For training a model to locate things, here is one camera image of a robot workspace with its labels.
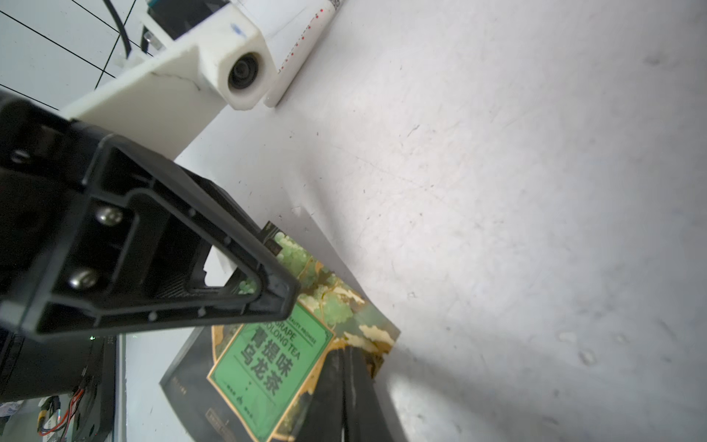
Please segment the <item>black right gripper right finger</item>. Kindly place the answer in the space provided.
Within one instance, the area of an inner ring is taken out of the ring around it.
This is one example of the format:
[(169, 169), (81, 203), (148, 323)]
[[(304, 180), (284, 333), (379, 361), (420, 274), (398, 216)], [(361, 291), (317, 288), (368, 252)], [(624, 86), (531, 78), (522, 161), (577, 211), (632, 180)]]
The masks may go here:
[(344, 440), (348, 442), (392, 442), (364, 352), (344, 349)]

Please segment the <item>green tea bag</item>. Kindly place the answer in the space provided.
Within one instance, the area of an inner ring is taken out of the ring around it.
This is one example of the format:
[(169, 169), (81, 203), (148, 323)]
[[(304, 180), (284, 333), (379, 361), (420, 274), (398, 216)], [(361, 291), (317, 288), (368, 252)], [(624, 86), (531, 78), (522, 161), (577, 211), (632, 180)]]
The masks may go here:
[(265, 244), (301, 293), (282, 322), (194, 331), (160, 385), (196, 441), (296, 441), (329, 352), (357, 347), (373, 382), (399, 329), (274, 224)]

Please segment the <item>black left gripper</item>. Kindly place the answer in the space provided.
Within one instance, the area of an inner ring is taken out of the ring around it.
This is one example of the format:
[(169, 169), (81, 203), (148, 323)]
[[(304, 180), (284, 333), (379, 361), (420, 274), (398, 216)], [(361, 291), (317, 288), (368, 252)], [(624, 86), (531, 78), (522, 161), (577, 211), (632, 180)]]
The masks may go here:
[(278, 322), (299, 285), (213, 182), (121, 136), (31, 134), (51, 119), (1, 95), (1, 401), (81, 392), (47, 438), (105, 441), (116, 342), (75, 337)]

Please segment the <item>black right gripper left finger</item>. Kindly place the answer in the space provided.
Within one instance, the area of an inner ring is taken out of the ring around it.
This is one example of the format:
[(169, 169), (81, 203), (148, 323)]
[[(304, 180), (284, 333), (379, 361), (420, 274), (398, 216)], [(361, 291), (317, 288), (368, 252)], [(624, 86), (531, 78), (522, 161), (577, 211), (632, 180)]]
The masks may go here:
[(344, 426), (344, 350), (328, 353), (297, 442), (339, 442)]

